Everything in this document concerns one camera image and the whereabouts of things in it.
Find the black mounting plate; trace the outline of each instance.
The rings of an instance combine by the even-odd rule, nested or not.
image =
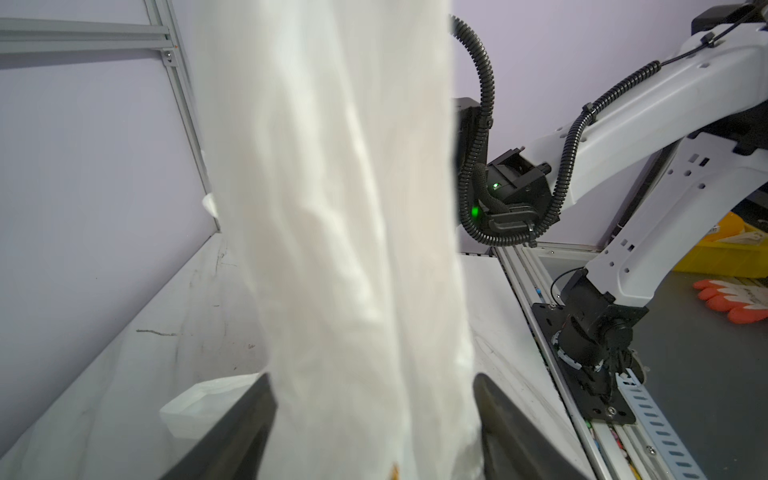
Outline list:
[[[632,413],[632,409],[627,404],[627,401],[624,400],[621,392],[617,392],[614,395],[614,401],[610,405],[605,405],[599,397],[591,395],[583,386],[581,386],[579,381],[570,374],[574,369],[565,363],[552,348],[552,337],[555,333],[560,331],[565,324],[565,310],[563,306],[534,303],[532,309],[533,314],[536,317],[536,322],[544,333],[547,348],[552,351],[556,358],[560,371],[563,372],[565,383],[568,386],[568,389],[571,390],[571,395],[573,395],[581,415],[586,419],[604,420],[605,422],[615,423],[617,425],[635,423],[634,413]],[[608,412],[609,407],[616,409],[616,413],[613,416],[610,416]]]

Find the white cloth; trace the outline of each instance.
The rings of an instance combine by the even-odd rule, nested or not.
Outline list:
[[[200,6],[207,168],[278,402],[259,478],[480,475],[448,6]]]

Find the white wall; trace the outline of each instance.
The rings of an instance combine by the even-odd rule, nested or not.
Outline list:
[[[98,3],[0,16],[147,23]],[[1,455],[215,225],[157,52],[0,56],[0,104]]]
[[[492,160],[555,128],[581,106],[690,37],[690,21],[727,0],[455,0],[485,44],[496,80]],[[472,60],[456,42],[456,96],[479,100]],[[561,215],[541,241],[597,245],[642,169],[606,180]]]

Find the white robotic arm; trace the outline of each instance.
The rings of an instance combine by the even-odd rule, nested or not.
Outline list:
[[[719,34],[729,25],[718,25]],[[699,45],[695,35],[680,53]],[[686,138],[712,122],[768,100],[768,31],[744,24],[718,42],[662,69],[584,129],[568,197],[570,207],[611,175],[680,138],[667,173],[603,255],[589,280],[615,303],[644,306],[690,248],[746,195],[768,181],[768,152],[734,153],[736,142],[710,134]],[[567,127],[520,155],[548,163],[554,185]]]
[[[685,253],[768,182],[768,138],[742,144],[741,130],[750,126],[729,121],[750,109],[768,118],[768,31],[765,22],[753,22],[718,25],[693,36],[675,59],[651,63],[609,91],[595,102],[599,108],[585,105],[572,126],[491,162],[484,184],[481,174],[472,178],[484,209],[479,227],[469,225],[470,235],[497,246],[532,242],[556,220],[555,198],[568,208],[618,171],[661,149],[671,151],[654,188],[621,232],[569,280],[564,305],[533,308],[586,418],[634,421],[632,415],[617,416],[630,409],[616,378],[626,368],[641,374],[628,351],[632,327]],[[482,63],[475,58],[475,64],[481,72]],[[491,75],[481,74],[481,85],[488,78],[492,82]],[[723,122],[730,129],[714,127]],[[460,217],[467,227],[461,179]]]

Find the perforated metal strip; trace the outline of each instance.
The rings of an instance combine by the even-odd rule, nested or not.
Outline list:
[[[632,370],[627,369],[627,373],[630,375],[628,378],[616,375],[619,390],[624,394],[638,422],[643,425],[654,442],[657,454],[661,455],[667,463],[670,473],[677,480],[706,480],[707,477],[690,456],[688,449],[685,448],[648,391],[637,380]]]

